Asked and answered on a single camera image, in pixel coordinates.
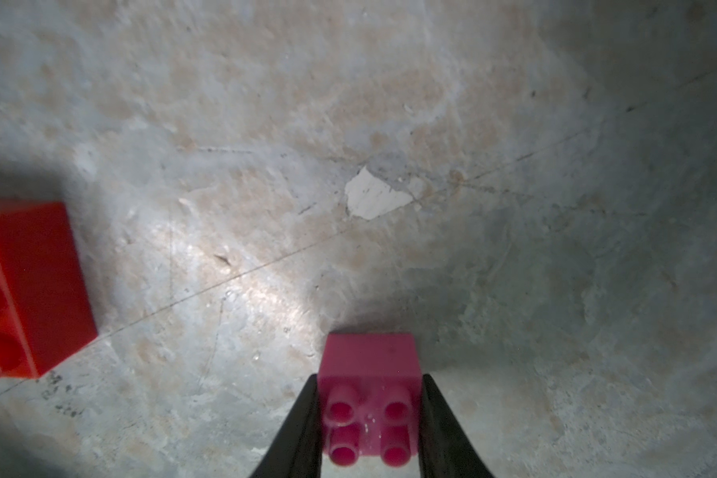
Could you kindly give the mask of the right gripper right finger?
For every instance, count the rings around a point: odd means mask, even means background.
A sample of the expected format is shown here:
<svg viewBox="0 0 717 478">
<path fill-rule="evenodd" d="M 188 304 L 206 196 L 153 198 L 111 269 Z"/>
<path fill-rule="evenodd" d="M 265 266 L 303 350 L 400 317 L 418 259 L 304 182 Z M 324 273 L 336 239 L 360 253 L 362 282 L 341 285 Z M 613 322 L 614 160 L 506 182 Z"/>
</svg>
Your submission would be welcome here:
<svg viewBox="0 0 717 478">
<path fill-rule="evenodd" d="M 418 462 L 422 478 L 494 478 L 431 374 L 422 377 Z"/>
</svg>

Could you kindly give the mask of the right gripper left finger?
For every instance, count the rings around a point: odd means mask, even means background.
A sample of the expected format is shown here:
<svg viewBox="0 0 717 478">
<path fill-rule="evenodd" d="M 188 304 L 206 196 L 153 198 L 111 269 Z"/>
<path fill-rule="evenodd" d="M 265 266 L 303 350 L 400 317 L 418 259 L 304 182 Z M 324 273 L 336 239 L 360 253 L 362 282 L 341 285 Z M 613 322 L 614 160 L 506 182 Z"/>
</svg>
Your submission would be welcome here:
<svg viewBox="0 0 717 478">
<path fill-rule="evenodd" d="M 323 430 L 317 375 L 306 380 L 252 478 L 320 478 Z"/>
</svg>

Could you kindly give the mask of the pink lego brick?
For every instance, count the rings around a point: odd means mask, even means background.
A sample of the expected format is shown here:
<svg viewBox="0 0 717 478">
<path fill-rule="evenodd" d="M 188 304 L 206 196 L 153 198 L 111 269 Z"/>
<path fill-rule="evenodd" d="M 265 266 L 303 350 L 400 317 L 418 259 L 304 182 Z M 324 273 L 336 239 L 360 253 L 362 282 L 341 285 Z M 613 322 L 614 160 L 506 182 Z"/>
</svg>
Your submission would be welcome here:
<svg viewBox="0 0 717 478">
<path fill-rule="evenodd" d="M 416 455 L 422 372 L 411 334 L 330 334 L 317 374 L 324 452 L 338 466 Z"/>
</svg>

